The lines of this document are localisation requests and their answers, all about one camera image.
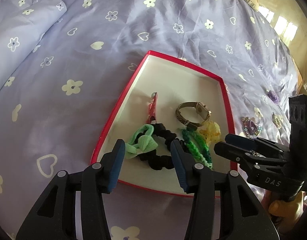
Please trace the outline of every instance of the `black hair tie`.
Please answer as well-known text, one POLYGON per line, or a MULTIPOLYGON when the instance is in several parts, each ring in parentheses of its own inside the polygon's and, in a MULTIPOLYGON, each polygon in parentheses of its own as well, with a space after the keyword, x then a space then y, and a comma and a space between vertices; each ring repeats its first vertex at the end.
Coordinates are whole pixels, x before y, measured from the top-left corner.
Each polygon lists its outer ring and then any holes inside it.
MULTIPOLYGON (((165 145, 167 149, 170 151, 171 142, 173 140, 179 140, 175 133, 172 133, 170 130, 167 130, 162 123, 151 124, 154 127, 153 135, 164 138, 165 145)), ((138 143, 138 138, 142 136, 143 133, 138 134, 136 137, 135 143, 138 143)), ((185 152, 189 152, 183 140, 179 140, 181 147, 185 152)), ((174 168, 172 163, 171 156, 169 155, 157 155, 156 150, 152 150, 151 152, 139 154, 138 157, 141 161, 148 161, 150 168, 156 171, 160 171, 163 167, 168 170, 174 168)))

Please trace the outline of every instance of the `wristwatch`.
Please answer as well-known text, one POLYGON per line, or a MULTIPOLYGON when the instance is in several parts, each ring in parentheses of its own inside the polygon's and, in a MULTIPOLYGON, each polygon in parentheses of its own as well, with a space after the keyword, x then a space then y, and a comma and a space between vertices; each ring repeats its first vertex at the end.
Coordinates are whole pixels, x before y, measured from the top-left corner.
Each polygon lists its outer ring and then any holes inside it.
POLYGON ((201 102, 185 102, 185 103, 182 103, 178 106, 178 108, 175 111, 175 115, 176 115, 178 121, 180 121, 186 127, 193 129, 193 130, 197 130, 198 127, 203 126, 205 124, 205 122, 207 122, 209 120, 210 115, 211 115, 211 111, 208 110, 208 108, 206 107, 206 105, 204 103, 201 103, 201 102), (194 107, 196 109, 197 114, 199 114, 202 117, 203 121, 197 123, 197 122, 190 122, 189 120, 185 119, 180 113, 180 109, 184 108, 184 107, 194 107))

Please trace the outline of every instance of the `silver rivet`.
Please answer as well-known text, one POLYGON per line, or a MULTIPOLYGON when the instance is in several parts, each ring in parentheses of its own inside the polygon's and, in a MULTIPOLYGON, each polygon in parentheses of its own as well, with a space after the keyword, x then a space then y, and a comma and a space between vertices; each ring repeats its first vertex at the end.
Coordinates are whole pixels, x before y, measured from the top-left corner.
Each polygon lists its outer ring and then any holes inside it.
POLYGON ((57 175, 58 175, 58 177, 64 177, 64 176, 66 176, 66 172, 65 171, 59 171, 58 173, 57 173, 57 175))
POLYGON ((92 164, 92 168, 97 170, 97 169, 100 169, 101 168, 101 163, 94 163, 92 164))
POLYGON ((233 177, 237 177, 239 175, 239 173, 237 171, 230 171, 230 175, 233 176, 233 177))
POLYGON ((194 167, 195 167, 196 169, 198 169, 198 170, 201 170, 201 169, 203 169, 203 164, 201 164, 201 163, 196 163, 196 164, 194 165, 194 167))

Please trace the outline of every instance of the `green hair tie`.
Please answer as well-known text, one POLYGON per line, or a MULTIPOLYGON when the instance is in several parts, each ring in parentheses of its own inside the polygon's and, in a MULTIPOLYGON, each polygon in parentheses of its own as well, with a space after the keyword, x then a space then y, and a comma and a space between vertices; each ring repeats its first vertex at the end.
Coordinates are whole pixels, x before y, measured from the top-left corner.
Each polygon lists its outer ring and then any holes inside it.
POLYGON ((186 143, 186 146, 188 147, 190 153, 192 156, 202 162, 203 165, 207 166, 208 168, 212 168, 212 160, 209 153, 209 147, 206 145, 204 139, 202 136, 200 136, 195 131, 188 131, 187 129, 182 130, 182 137, 184 142, 186 143), (197 141, 198 145, 201 147, 202 152, 201 154, 198 147, 194 144, 194 142, 191 140, 190 135, 197 141))
POLYGON ((151 124, 145 124, 140 127, 131 137, 129 142, 126 143, 126 159, 136 157, 141 153, 151 152, 158 147, 158 143, 152 138, 154 127, 151 124), (135 139, 139 133, 144 133, 138 139, 138 143, 135 144, 135 139))

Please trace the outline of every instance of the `tiled floor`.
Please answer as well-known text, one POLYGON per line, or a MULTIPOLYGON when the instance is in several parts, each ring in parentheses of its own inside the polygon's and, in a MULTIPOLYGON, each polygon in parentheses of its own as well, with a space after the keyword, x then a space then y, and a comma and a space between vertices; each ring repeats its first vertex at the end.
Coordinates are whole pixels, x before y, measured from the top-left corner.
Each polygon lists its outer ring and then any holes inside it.
POLYGON ((259 0, 264 14, 287 44, 307 83, 307 19, 295 0, 259 0))

